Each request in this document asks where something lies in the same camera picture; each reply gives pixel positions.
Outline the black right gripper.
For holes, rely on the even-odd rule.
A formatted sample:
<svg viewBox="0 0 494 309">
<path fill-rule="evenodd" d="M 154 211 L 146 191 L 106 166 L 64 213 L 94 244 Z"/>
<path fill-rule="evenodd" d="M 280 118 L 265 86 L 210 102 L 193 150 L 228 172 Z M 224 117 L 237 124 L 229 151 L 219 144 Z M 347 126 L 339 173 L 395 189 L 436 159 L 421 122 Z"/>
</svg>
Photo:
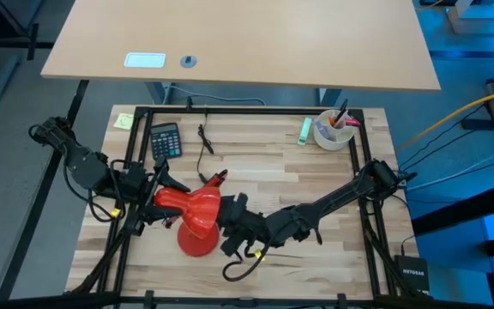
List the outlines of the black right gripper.
<svg viewBox="0 0 494 309">
<path fill-rule="evenodd" d="M 255 240 L 262 243 L 270 241 L 266 219 L 262 214 L 256 214 L 246 210 L 248 197 L 244 193 L 237 196 L 223 196 L 220 199 L 219 228 L 226 239 L 220 245 L 220 249 L 230 257 L 238 253 L 239 247 L 246 243 L 244 256 L 250 256 L 248 245 Z"/>
</svg>

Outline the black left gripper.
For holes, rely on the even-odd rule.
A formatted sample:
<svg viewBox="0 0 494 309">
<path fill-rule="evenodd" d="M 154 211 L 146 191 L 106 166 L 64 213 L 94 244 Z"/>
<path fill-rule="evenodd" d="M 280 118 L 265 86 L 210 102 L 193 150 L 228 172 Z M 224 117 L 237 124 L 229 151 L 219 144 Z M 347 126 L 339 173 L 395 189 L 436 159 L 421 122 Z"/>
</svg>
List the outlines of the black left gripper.
<svg viewBox="0 0 494 309">
<path fill-rule="evenodd" d="M 116 179 L 116 194 L 120 203 L 144 204 L 154 184 L 153 175 L 159 185 L 181 192 L 190 192 L 190 188 L 171 176 L 168 160 L 163 155 L 155 161 L 154 174 L 149 173 L 139 162 L 118 161 L 118 163 L 123 164 L 123 169 L 117 173 Z M 147 206 L 140 211 L 140 217 L 146 223 L 168 221 L 181 215 L 180 210 L 156 206 Z"/>
</svg>

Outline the red desk lamp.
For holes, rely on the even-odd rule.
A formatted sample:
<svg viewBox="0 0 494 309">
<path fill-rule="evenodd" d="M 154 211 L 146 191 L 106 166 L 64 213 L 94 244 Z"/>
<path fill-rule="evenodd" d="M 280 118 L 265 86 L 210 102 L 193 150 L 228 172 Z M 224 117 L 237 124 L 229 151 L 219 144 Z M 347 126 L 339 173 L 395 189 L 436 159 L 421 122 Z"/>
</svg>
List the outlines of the red desk lamp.
<svg viewBox="0 0 494 309">
<path fill-rule="evenodd" d="M 177 242 L 181 251 L 190 257 L 208 255 L 218 245 L 220 232 L 216 221 L 220 212 L 220 185 L 228 171 L 216 173 L 200 189 L 186 193 L 164 188 L 154 195 L 154 204 L 163 209 L 178 210 L 182 223 Z"/>
</svg>

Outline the black calculator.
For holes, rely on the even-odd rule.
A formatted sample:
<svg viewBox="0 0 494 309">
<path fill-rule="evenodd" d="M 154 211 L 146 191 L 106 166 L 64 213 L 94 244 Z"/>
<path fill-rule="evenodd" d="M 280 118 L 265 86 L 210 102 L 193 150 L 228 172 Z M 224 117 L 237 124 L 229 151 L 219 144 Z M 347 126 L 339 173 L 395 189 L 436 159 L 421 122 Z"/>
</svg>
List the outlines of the black calculator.
<svg viewBox="0 0 494 309">
<path fill-rule="evenodd" d="M 174 159 L 183 155 L 177 123 L 157 124 L 150 127 L 150 142 L 154 160 L 160 157 Z"/>
</svg>

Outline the yellow sticky note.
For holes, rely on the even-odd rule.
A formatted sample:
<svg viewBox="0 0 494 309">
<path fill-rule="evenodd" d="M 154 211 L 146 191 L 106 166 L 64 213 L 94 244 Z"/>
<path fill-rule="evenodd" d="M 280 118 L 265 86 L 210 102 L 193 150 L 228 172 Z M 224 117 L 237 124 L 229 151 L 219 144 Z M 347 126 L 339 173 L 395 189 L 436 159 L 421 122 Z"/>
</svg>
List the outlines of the yellow sticky note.
<svg viewBox="0 0 494 309">
<path fill-rule="evenodd" d="M 135 122 L 135 116 L 130 113 L 119 113 L 113 127 L 120 130 L 130 130 Z"/>
</svg>

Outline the white ribbed pen cup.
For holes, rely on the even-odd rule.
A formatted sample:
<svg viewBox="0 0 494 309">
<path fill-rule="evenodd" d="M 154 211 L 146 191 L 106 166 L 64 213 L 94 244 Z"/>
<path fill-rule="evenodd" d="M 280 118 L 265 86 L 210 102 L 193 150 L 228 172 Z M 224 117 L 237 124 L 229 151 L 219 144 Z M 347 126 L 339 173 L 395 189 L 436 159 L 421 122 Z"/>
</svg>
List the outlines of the white ribbed pen cup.
<svg viewBox="0 0 494 309">
<path fill-rule="evenodd" d="M 328 122 L 328 118 L 332 116 L 337 116 L 339 114 L 339 110 L 327 110 L 316 116 L 315 118 L 319 118 L 322 124 L 327 128 L 328 133 L 330 135 L 330 139 L 327 140 L 323 138 L 316 129 L 313 118 L 313 132 L 312 135 L 316 144 L 328 151 L 335 151 L 343 149 L 350 140 L 354 137 L 354 133 L 357 130 L 357 127 L 346 126 L 346 120 L 357 120 L 353 118 L 348 112 L 346 112 L 340 119 L 339 126 L 337 128 L 333 128 L 330 126 Z"/>
</svg>

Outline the lavender item in cup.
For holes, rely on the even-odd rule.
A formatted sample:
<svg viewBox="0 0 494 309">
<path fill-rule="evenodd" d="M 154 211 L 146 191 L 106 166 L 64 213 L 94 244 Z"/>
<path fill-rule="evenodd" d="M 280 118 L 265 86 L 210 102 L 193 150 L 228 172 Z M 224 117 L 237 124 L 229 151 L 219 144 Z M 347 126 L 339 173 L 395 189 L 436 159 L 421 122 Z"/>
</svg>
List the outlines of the lavender item in cup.
<svg viewBox="0 0 494 309">
<path fill-rule="evenodd" d="M 319 118 L 314 118 L 314 124 L 316 126 L 317 132 L 325 139 L 329 140 L 330 135 L 327 128 L 322 124 Z"/>
</svg>

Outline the black pens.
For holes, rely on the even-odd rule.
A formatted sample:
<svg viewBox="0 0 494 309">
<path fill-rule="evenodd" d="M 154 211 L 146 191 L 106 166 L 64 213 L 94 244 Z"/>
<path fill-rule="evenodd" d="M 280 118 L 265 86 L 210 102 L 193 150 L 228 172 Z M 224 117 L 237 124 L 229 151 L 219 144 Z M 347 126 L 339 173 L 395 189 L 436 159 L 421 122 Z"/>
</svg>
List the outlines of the black pens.
<svg viewBox="0 0 494 309">
<path fill-rule="evenodd" d="M 348 99 L 345 99 L 340 107 L 339 114 L 334 117 L 334 124 L 333 124 L 334 128 L 337 128 L 339 126 L 341 117 L 346 113 L 347 105 L 348 105 Z"/>
</svg>

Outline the beige wooden desk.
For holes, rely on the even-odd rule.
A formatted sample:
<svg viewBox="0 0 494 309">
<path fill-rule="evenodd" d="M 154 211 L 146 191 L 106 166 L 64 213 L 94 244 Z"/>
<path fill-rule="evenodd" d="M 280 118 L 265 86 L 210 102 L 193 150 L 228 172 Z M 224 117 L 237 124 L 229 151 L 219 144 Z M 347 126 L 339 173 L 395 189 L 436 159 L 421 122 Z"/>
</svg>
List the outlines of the beige wooden desk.
<svg viewBox="0 0 494 309">
<path fill-rule="evenodd" d="M 129 52 L 163 68 L 126 68 Z M 195 56 L 186 69 L 180 60 Z M 437 91 L 412 0 L 75 0 L 41 71 L 58 79 Z"/>
</svg>

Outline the black Netgear router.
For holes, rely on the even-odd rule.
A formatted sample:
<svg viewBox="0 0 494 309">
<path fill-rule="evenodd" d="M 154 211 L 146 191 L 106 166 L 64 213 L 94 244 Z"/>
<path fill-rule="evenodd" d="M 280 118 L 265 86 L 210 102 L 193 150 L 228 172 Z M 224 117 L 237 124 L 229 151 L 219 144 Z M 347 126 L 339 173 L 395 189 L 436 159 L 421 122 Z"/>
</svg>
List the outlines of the black Netgear router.
<svg viewBox="0 0 494 309">
<path fill-rule="evenodd" d="M 395 262 L 399 267 L 402 276 L 415 289 L 424 294 L 428 294 L 430 292 L 428 264 L 425 259 L 420 257 L 396 255 Z"/>
</svg>

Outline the white stand base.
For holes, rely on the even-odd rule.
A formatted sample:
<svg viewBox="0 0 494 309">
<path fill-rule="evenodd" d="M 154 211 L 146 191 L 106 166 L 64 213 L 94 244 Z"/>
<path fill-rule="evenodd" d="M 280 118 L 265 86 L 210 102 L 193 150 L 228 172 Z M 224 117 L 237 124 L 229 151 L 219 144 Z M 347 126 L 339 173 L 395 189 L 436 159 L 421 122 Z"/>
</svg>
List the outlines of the white stand base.
<svg viewBox="0 0 494 309">
<path fill-rule="evenodd" d="M 445 12 L 455 34 L 494 36 L 494 0 L 456 0 Z"/>
</svg>

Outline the black floor rail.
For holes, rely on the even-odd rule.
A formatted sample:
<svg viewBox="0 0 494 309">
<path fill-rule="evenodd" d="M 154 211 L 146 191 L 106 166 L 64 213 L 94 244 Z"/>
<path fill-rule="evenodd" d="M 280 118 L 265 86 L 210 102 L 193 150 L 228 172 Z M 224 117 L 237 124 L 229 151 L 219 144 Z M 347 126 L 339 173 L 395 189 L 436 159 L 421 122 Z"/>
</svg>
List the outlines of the black floor rail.
<svg viewBox="0 0 494 309">
<path fill-rule="evenodd" d="M 45 169 L 41 175 L 35 194 L 29 206 L 29 212 L 22 224 L 21 232 L 15 242 L 15 246 L 10 253 L 9 262 L 3 271 L 0 280 L 0 301 L 10 300 L 17 295 L 17 285 L 25 281 L 29 270 L 33 269 L 33 261 L 38 255 L 37 237 L 39 223 L 45 213 L 45 205 L 50 197 L 52 186 L 57 172 L 60 170 L 62 155 L 56 150 L 46 162 Z"/>
</svg>

